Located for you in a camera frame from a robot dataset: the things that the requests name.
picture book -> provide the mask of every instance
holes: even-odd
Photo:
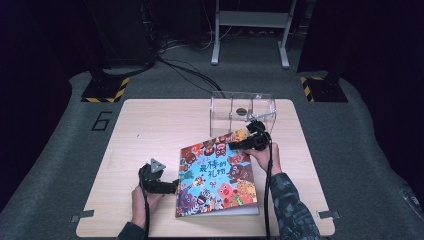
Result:
[[[246,138],[241,129],[181,149],[176,217],[259,213],[250,157],[228,146]]]

book cover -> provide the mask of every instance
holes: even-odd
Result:
[[[259,213],[250,157],[228,147],[246,138],[241,129],[181,149],[176,217]]]

yellow black tape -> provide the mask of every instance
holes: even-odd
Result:
[[[122,95],[124,95],[125,88],[127,87],[127,84],[129,81],[130,81],[129,78],[126,78],[122,81],[121,86],[119,87],[119,90],[116,93],[116,96],[113,98],[81,98],[81,102],[92,102],[92,103],[119,102]]]
[[[308,99],[308,102],[315,102],[314,101],[314,97],[312,96],[312,93],[311,93],[311,89],[309,89],[308,78],[301,77],[300,78],[300,82],[302,83],[303,91],[305,92],[305,95],[306,95],[306,98]],[[314,80],[323,80],[320,77],[312,77],[312,79],[314,79]]]

camouflage sleeve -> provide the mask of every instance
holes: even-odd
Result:
[[[132,222],[127,222],[115,240],[143,240],[144,229]]]
[[[271,177],[270,190],[277,216],[280,239],[321,239],[309,209],[285,173]]]

human hand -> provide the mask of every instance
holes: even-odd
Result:
[[[140,186],[137,186],[132,191],[132,212],[133,216],[131,222],[143,228],[146,225],[146,208],[143,196],[143,190]],[[159,200],[163,197],[163,194],[147,193],[147,202],[149,203],[150,213],[154,212]]]
[[[266,172],[268,169],[269,162],[269,146],[262,151],[258,151],[255,149],[247,149],[244,150],[245,153],[252,155],[258,161],[259,166]],[[280,165],[280,150],[278,148],[278,144],[272,143],[272,168],[271,168],[271,176],[281,173],[281,165]]]

